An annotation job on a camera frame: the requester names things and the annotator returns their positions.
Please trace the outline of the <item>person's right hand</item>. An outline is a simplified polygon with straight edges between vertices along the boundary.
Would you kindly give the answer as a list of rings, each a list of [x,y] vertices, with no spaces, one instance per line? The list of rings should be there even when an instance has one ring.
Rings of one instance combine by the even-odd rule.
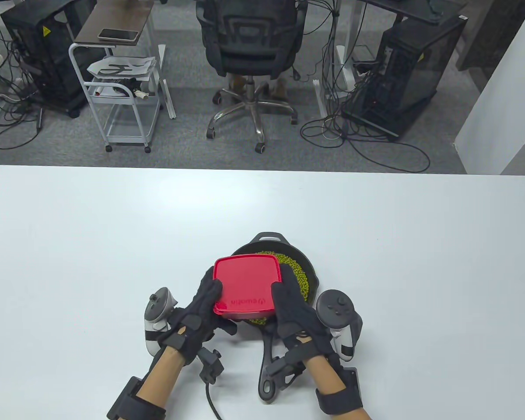
[[[287,364],[335,353],[330,332],[320,322],[313,307],[305,302],[295,277],[284,276],[282,282],[273,283],[271,293],[278,320],[278,336],[287,348]]]

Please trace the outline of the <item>person's left hand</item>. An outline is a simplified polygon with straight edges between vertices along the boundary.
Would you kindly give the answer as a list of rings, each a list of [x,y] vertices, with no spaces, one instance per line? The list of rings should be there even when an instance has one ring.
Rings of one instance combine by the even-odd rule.
[[[223,285],[214,278],[211,266],[203,276],[197,293],[186,308],[176,308],[168,319],[169,329],[157,339],[161,348],[170,347],[189,365],[198,355],[204,342],[208,342],[216,329],[233,336],[237,325],[233,321],[215,314],[214,306],[222,295]]]

